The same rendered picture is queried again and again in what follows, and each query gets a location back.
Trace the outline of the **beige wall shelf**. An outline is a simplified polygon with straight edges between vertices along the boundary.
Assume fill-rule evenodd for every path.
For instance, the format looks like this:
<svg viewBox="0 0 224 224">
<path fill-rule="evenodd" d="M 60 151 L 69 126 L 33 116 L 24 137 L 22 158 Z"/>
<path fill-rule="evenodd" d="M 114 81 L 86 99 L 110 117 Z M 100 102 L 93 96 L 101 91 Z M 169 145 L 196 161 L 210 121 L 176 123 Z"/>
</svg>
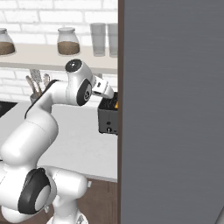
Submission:
<svg viewBox="0 0 224 224">
<path fill-rule="evenodd" d="M 118 58 L 95 57 L 90 46 L 83 46 L 77 55 L 59 55 L 56 45 L 15 44 L 16 52 L 0 56 L 0 67 L 64 71 L 69 60 L 84 61 L 94 74 L 117 74 Z"/>
</svg>

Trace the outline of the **black hob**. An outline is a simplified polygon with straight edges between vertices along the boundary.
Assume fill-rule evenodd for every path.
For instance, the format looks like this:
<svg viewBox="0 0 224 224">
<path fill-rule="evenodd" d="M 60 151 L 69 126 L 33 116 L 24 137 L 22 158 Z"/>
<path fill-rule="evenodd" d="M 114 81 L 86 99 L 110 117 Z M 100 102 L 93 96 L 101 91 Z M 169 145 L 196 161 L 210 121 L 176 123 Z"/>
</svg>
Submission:
<svg viewBox="0 0 224 224">
<path fill-rule="evenodd" d="M 16 102 L 0 101 L 0 117 L 5 115 L 8 111 L 10 111 L 16 105 L 17 105 Z"/>
</svg>

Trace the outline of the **grey utensil pot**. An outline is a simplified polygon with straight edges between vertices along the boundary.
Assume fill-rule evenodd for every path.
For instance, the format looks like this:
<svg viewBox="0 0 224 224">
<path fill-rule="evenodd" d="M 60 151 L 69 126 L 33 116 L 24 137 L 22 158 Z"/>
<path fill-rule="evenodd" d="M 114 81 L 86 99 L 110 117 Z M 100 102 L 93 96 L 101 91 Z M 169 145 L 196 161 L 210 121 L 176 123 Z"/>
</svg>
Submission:
<svg viewBox="0 0 224 224">
<path fill-rule="evenodd" d="M 37 92 L 36 94 L 32 93 L 30 96 L 31 103 L 34 103 L 40 96 L 41 96 L 40 92 Z"/>
</svg>

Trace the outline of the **clear drinking glass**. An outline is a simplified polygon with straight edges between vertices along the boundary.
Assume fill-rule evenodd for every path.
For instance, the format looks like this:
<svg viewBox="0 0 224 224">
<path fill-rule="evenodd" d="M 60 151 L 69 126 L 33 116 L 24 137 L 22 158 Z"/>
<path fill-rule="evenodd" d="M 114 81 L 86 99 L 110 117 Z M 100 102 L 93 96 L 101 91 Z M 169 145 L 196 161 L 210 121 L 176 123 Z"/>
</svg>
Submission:
<svg viewBox="0 0 224 224">
<path fill-rule="evenodd" d="M 92 23 L 90 25 L 90 31 L 94 56 L 104 56 L 106 42 L 106 25 L 104 23 Z"/>
</svg>

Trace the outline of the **glass jar with brown filling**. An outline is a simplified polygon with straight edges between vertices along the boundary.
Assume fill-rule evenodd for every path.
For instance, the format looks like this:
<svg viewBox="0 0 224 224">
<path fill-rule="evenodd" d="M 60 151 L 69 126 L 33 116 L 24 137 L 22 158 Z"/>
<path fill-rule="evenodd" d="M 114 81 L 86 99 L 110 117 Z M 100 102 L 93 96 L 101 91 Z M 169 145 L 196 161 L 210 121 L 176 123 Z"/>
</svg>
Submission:
<svg viewBox="0 0 224 224">
<path fill-rule="evenodd" d="M 58 29 L 58 52 L 61 55 L 75 55 L 80 52 L 79 40 L 73 27 L 61 27 Z"/>
<path fill-rule="evenodd" d="M 16 51 L 14 43 L 6 28 L 0 28 L 0 55 L 12 54 Z"/>
</svg>

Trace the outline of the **black toaster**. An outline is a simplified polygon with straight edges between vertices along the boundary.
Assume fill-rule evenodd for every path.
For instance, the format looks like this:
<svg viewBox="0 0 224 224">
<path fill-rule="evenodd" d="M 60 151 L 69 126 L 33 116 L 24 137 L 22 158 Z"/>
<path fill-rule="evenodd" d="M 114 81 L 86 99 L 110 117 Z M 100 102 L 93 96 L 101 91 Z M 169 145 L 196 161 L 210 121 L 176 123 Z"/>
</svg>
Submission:
<svg viewBox="0 0 224 224">
<path fill-rule="evenodd" d="M 102 134 L 117 135 L 117 112 L 115 108 L 118 101 L 118 93 L 114 92 L 112 99 L 102 98 L 98 106 L 98 130 Z"/>
</svg>

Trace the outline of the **brown base cupboard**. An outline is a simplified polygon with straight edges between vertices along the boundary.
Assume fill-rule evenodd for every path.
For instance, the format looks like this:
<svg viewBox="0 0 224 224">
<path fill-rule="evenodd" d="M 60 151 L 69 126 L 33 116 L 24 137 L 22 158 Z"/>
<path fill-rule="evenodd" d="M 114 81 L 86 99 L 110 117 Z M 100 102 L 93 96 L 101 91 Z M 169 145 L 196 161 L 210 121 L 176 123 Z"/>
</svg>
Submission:
<svg viewBox="0 0 224 224">
<path fill-rule="evenodd" d="M 80 211 L 89 224 L 117 224 L 117 183 L 88 180 L 89 188 L 77 200 Z"/>
</svg>

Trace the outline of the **grey spatula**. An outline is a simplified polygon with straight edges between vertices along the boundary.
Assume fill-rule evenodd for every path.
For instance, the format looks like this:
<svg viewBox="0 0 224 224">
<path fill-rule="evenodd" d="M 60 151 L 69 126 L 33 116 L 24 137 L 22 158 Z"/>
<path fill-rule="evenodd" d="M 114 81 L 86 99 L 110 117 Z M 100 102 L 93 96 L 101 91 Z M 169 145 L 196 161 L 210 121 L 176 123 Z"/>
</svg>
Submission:
<svg viewBox="0 0 224 224">
<path fill-rule="evenodd" d="M 38 91 L 40 93 L 42 93 L 42 90 L 41 90 L 41 87 L 40 87 L 40 82 L 42 81 L 41 76 L 40 76 L 40 71 L 38 69 L 31 69 L 30 74 L 31 74 L 32 80 L 37 83 Z"/>
</svg>

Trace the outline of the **grey tall fridge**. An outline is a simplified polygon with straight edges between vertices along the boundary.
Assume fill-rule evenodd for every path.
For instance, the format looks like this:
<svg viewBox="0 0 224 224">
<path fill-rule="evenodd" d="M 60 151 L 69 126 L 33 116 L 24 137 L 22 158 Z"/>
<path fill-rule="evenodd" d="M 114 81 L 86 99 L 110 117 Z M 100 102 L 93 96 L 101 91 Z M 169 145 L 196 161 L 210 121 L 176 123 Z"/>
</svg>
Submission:
<svg viewBox="0 0 224 224">
<path fill-rule="evenodd" d="M 224 207 L 224 0 L 119 0 L 121 224 Z"/>
</svg>

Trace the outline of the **wooden spoon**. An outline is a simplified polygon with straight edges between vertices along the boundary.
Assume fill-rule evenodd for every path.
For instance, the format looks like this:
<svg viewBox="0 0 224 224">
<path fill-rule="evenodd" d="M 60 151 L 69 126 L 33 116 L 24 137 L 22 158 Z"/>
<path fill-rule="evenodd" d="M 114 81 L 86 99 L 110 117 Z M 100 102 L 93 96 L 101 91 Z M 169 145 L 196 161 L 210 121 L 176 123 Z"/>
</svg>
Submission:
<svg viewBox="0 0 224 224">
<path fill-rule="evenodd" d="M 37 95 L 37 91 L 36 91 L 36 88 L 34 87 L 34 84 L 33 84 L 33 82 L 32 82 L 31 77 L 30 77 L 29 75 L 26 75 L 26 76 L 25 76 L 25 79 L 26 79 L 26 81 L 28 82 L 29 86 L 31 87 L 32 92 L 33 92 L 35 95 Z"/>
</svg>

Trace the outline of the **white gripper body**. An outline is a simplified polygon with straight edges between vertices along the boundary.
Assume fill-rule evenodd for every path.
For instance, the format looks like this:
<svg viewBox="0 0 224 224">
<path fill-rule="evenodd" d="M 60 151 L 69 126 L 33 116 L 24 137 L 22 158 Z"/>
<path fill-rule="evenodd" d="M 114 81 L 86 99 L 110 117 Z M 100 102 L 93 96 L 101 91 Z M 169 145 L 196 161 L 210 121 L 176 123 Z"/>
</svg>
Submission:
<svg viewBox="0 0 224 224">
<path fill-rule="evenodd" d="M 102 97 L 107 99 L 112 99 L 114 97 L 114 90 L 108 83 L 106 83 L 105 89 L 102 92 Z"/>
</svg>

